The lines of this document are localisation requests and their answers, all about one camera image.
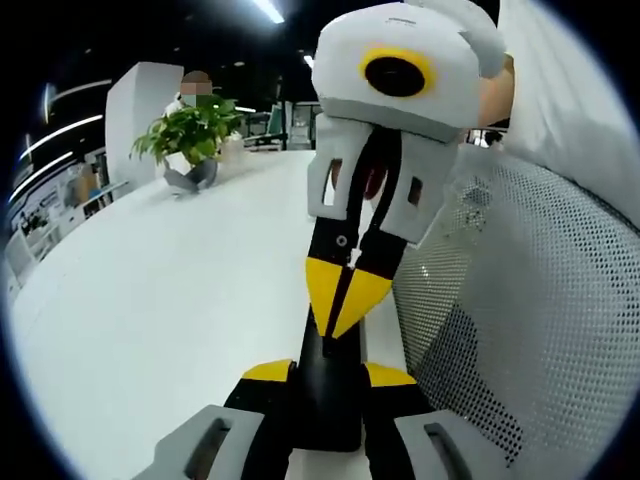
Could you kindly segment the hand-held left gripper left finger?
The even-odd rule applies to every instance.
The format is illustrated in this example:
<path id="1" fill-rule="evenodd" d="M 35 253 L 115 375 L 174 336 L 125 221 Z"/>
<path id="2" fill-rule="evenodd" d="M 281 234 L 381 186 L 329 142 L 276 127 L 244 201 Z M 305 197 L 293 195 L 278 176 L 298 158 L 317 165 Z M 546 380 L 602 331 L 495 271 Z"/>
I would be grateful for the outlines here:
<path id="1" fill-rule="evenodd" d="M 246 371 L 222 405 L 209 405 L 155 446 L 138 479 L 283 479 L 293 452 L 296 362 Z"/>

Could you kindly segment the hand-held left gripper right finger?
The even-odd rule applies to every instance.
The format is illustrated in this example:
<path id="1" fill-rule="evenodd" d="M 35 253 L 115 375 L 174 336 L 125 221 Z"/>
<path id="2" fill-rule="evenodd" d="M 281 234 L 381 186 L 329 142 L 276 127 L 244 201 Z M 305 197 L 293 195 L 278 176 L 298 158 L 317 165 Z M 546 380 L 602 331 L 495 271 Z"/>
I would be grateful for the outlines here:
<path id="1" fill-rule="evenodd" d="M 408 373 L 362 366 L 364 450 L 373 479 L 511 479 L 504 452 L 450 410 L 433 409 Z"/>

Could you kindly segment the person's right hand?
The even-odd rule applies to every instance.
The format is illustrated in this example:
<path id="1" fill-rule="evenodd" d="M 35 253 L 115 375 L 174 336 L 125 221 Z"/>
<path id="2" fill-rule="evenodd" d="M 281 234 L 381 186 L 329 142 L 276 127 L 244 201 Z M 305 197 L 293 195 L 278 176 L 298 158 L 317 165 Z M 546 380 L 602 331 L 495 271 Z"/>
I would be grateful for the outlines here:
<path id="1" fill-rule="evenodd" d="M 501 72 L 482 80 L 478 126 L 488 127 L 508 119 L 511 115 L 515 92 L 513 57 L 504 56 Z"/>

